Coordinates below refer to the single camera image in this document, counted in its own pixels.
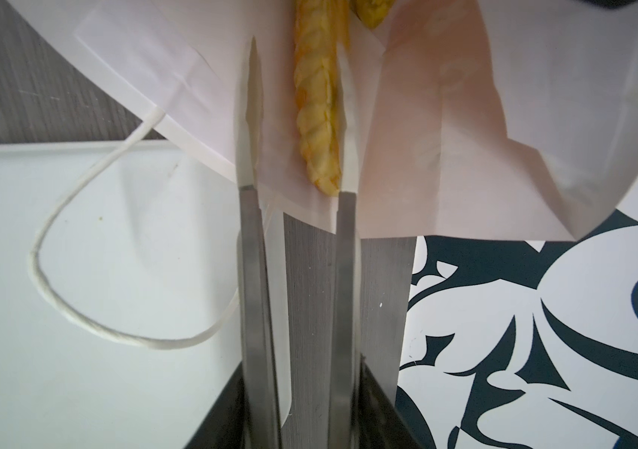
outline wood grain surface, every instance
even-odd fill
[[[120,140],[138,124],[0,0],[0,143]],[[287,448],[324,449],[334,237],[288,216],[285,229],[293,401],[282,434]],[[413,238],[362,241],[361,344],[391,400],[413,251]]]

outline white cord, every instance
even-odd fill
[[[110,166],[112,162],[116,161],[120,156],[126,153],[132,147],[132,145],[144,139],[144,137],[160,121],[162,121],[163,118],[164,111],[162,111],[162,109],[153,109],[149,116],[142,122],[142,124],[140,124],[137,129],[132,131],[129,137],[127,137],[117,147],[117,149],[113,150],[110,154],[100,159],[99,162],[92,166],[84,175],[80,177],[79,180],[77,180],[72,190],[67,193],[67,195],[64,196],[62,200],[60,200],[60,202],[57,203],[52,213],[49,214],[49,217],[47,217],[45,222],[42,224],[42,227],[37,232],[34,239],[34,244],[32,245],[32,250],[29,252],[27,258],[27,264],[29,269],[29,276],[34,282],[37,291],[42,295],[47,303],[54,307],[54,309],[56,309],[70,322],[74,323],[84,330],[95,334],[98,337],[114,341],[116,343],[122,343],[130,346],[140,346],[151,349],[167,350],[188,348],[189,346],[198,345],[199,343],[208,340],[211,336],[217,333],[217,331],[221,329],[224,323],[226,323],[226,321],[232,316],[237,308],[237,305],[239,305],[239,290],[236,290],[234,292],[234,296],[219,316],[219,319],[217,319],[217,321],[213,325],[211,325],[203,332],[200,332],[193,337],[179,338],[176,340],[150,338],[135,336],[130,333],[125,333],[119,330],[108,328],[107,326],[97,323],[95,320],[74,309],[65,300],[63,300],[59,293],[57,293],[52,288],[52,286],[49,284],[49,280],[47,279],[45,273],[42,271],[42,268],[39,265],[39,252],[42,249],[42,244],[45,241],[47,232],[52,227],[52,224],[57,219],[57,216],[64,210],[67,204],[69,204],[82,191],[82,189],[87,186],[87,184],[92,182],[94,178],[96,178],[101,172],[103,172],[108,166]],[[267,212],[264,217],[264,220],[266,222],[264,224],[265,233],[266,229],[269,228],[269,223],[271,221],[271,215],[273,212],[274,199],[272,198],[270,204],[267,206]]]

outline black and white illustration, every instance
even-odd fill
[[[638,181],[578,242],[418,238],[397,408],[427,448],[638,448]]]

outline paper bag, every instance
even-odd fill
[[[256,36],[260,193],[332,230],[335,200],[297,148],[293,0],[81,3],[71,38],[167,112],[165,137],[230,178],[231,105]],[[638,176],[638,2],[404,0],[375,31],[353,17],[350,39],[364,238],[574,240]]]

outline yellow braided food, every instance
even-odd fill
[[[351,0],[351,9],[372,30],[384,21],[395,0]]]
[[[339,194],[336,43],[348,46],[346,0],[297,0],[294,85],[300,151],[309,180],[326,195]]]

